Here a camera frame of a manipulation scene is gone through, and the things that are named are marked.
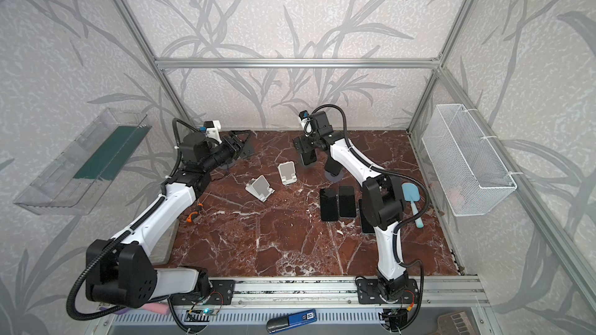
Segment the white-edged phone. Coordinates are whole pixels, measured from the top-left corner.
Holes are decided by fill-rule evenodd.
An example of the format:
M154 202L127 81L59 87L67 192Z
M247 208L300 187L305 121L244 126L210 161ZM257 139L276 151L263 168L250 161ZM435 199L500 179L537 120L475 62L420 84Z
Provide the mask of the white-edged phone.
M360 218L360 226L362 234L372 235L375 234L374 227L369 223L365 214L364 214L364 207L363 207L363 200L360 199L358 201L358 208L359 208L359 218Z

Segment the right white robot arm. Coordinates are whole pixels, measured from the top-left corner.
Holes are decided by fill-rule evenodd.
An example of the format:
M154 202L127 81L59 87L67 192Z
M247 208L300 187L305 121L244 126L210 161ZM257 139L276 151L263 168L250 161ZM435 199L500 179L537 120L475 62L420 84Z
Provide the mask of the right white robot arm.
M326 172L335 176L346 170L359 183L363 215L373 227L377 241L376 291L379 298L389 305L398 304L404 294L409 294L413 300L407 307L380 313L382 327L390 333L400 334L417 319L425 288L425 265L419 258L405 261L401 232L428 211L428 189L421 181L380 167L367 158L353 144L347 129L333 129L327 109L344 112L337 105L324 104L312 112L304 110L299 113L303 133L294 139L293 145L303 164L313 164L317 153L324 152L327 155ZM413 184L426 198L422 210L410 217L404 216L407 204L403 191L405 182Z

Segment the tall black phone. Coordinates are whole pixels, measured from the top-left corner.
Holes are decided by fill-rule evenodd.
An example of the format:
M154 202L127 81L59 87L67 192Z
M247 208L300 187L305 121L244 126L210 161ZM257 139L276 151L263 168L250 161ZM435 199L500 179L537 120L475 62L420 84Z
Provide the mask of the tall black phone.
M331 176L335 177L338 176L343 169L341 163L336 161L333 157L328 156L327 161L324 166L324 170L329 173Z

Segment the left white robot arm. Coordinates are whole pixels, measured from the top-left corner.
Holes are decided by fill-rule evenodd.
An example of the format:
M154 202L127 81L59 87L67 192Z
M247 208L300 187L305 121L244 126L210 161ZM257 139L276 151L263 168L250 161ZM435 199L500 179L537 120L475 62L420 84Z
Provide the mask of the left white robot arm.
M158 197L134 221L85 253L86 266L66 299L71 319L98 319L173 295L203 300L213 287L203 268L155 268L150 255L167 229L206 191L212 172L246 156L250 130L220 135L217 121L197 128L173 119L176 161Z

